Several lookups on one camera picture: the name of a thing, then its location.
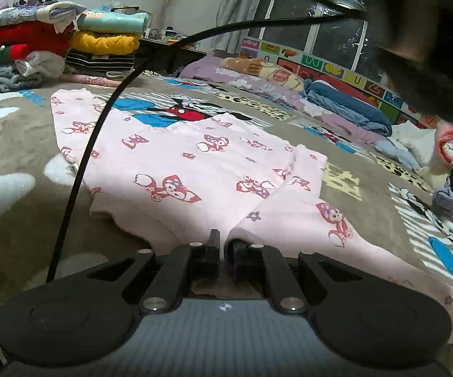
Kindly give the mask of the pink folded garment bottom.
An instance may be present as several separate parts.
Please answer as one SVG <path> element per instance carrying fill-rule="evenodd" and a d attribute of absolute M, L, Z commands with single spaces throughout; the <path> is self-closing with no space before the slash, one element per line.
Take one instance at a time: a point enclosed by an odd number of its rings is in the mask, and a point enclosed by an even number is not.
<path fill-rule="evenodd" d="M 74 84 L 89 84 L 107 88 L 117 88 L 122 82 L 109 78 L 95 77 L 83 74 L 62 74 L 59 81 Z"/>

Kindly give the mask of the yellow folded knit garment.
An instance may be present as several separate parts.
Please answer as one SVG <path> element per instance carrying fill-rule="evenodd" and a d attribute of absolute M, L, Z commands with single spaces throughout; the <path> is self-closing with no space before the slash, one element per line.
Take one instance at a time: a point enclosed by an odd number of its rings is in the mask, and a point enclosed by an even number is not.
<path fill-rule="evenodd" d="M 139 48 L 140 34 L 100 34 L 76 31 L 71 48 L 91 55 L 129 55 Z"/>

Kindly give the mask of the brown Mickey Mouse blanket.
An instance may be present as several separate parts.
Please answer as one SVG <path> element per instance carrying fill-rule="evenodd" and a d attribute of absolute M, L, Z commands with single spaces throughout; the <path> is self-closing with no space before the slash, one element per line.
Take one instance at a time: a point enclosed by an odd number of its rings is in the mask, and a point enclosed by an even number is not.
<path fill-rule="evenodd" d="M 50 99 L 73 84 L 0 94 L 0 308 L 21 291 L 45 282 L 74 171 L 59 154 Z M 167 81 L 149 76 L 124 92 L 157 109 L 192 101 L 208 114 L 230 113 L 249 125 L 325 154 L 322 196 L 344 212 L 368 241 L 425 270 L 442 282 L 450 274 L 438 263 L 427 238 L 439 230 L 400 197 L 429 200 L 429 185 L 367 148 L 344 151 L 311 132 L 312 117 L 282 110 L 260 97 L 222 84 Z"/>

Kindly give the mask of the red folded garment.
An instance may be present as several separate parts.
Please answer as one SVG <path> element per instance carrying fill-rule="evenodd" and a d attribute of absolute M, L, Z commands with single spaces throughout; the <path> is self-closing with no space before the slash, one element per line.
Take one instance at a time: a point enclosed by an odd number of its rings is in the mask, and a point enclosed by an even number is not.
<path fill-rule="evenodd" d="M 64 56 L 70 49 L 74 25 L 57 33 L 53 24 L 27 21 L 15 25 L 0 26 L 0 55 L 2 61 L 24 59 L 34 51 L 49 51 Z"/>

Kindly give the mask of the pink fox print garment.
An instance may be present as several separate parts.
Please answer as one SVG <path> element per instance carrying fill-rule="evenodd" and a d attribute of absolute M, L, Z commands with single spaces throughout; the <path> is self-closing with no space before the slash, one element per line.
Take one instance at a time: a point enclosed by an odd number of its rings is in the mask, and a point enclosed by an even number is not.
<path fill-rule="evenodd" d="M 326 156 L 225 114 L 152 127 L 112 109 L 83 180 L 92 215 L 109 216 L 160 254 L 240 239 L 284 255 L 317 252 L 438 301 L 452 321 L 453 286 L 359 235 L 321 197 Z"/>

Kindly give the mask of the orange cartoon pillow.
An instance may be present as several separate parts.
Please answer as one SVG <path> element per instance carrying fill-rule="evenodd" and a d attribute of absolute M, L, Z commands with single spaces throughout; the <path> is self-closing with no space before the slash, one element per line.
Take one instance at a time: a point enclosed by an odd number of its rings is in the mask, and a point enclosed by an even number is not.
<path fill-rule="evenodd" d="M 220 66 L 229 71 L 267 80 L 295 92 L 302 92 L 305 87 L 303 79 L 295 73 L 260 58 L 225 58 L 221 60 Z"/>

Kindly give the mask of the grey folded knit garment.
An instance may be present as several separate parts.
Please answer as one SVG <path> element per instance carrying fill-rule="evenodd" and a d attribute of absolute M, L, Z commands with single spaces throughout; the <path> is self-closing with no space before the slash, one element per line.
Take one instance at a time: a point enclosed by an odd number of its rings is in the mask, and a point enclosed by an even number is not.
<path fill-rule="evenodd" d="M 42 81 L 40 74 L 21 75 L 15 65 L 0 66 L 0 93 L 37 88 Z"/>

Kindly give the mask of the teal folded blanket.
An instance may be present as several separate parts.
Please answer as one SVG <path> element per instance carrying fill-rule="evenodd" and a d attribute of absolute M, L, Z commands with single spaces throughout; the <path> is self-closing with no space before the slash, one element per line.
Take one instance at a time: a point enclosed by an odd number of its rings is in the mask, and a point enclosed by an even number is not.
<path fill-rule="evenodd" d="M 104 34 L 142 34 L 151 16 L 147 13 L 124 14 L 98 10 L 85 11 L 77 19 L 77 29 Z"/>

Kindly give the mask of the purple floral bedsheet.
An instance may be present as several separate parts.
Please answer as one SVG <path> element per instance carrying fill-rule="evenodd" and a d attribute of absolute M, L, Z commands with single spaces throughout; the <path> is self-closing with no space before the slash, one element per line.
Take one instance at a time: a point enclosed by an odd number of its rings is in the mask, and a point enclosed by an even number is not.
<path fill-rule="evenodd" d="M 185 66 L 181 71 L 180 77 L 226 84 L 236 89 L 261 96 L 274 103 L 306 113 L 331 127 L 337 128 L 340 132 L 370 145 L 388 138 L 359 127 L 355 123 L 347 121 L 345 118 L 315 105 L 313 102 L 307 101 L 302 97 L 301 92 L 288 90 L 287 88 L 272 84 L 267 80 L 250 75 L 229 71 L 228 69 L 222 68 L 220 62 L 221 59 L 218 57 L 205 56 L 201 60 Z"/>

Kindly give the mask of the white crumpled cloth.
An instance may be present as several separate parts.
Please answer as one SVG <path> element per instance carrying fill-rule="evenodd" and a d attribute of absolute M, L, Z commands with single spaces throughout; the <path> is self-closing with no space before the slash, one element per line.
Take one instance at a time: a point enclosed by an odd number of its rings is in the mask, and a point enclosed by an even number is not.
<path fill-rule="evenodd" d="M 419 128 L 406 121 L 392 126 L 389 139 L 408 152 L 409 160 L 415 161 L 412 169 L 418 171 L 421 168 L 444 168 L 436 151 L 435 135 L 436 130 L 433 128 Z"/>

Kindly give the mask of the black striped folded garment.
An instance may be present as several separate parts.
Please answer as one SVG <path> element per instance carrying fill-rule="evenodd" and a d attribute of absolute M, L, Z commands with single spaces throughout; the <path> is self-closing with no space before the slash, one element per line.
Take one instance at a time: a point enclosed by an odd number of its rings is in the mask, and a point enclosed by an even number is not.
<path fill-rule="evenodd" d="M 71 49 L 65 57 L 65 64 L 76 73 L 127 74 L 133 70 L 134 63 L 134 54 L 93 55 Z"/>

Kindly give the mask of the blue folded duvet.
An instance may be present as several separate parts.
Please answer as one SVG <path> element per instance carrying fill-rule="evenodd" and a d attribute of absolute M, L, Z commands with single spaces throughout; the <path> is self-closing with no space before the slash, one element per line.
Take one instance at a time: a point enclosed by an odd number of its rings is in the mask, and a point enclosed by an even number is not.
<path fill-rule="evenodd" d="M 385 137 L 392 135 L 392 125 L 387 116 L 376 107 L 327 84 L 325 81 L 304 80 L 304 99 L 333 112 L 359 127 Z"/>

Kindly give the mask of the grey window curtain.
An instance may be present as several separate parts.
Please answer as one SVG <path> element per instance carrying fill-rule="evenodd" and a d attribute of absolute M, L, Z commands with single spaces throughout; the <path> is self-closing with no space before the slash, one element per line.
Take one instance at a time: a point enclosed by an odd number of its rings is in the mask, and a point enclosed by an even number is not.
<path fill-rule="evenodd" d="M 255 18 L 260 0 L 222 0 L 216 14 L 216 25 L 252 20 Z M 214 53 L 236 54 L 248 31 L 233 31 L 213 37 L 211 49 Z"/>

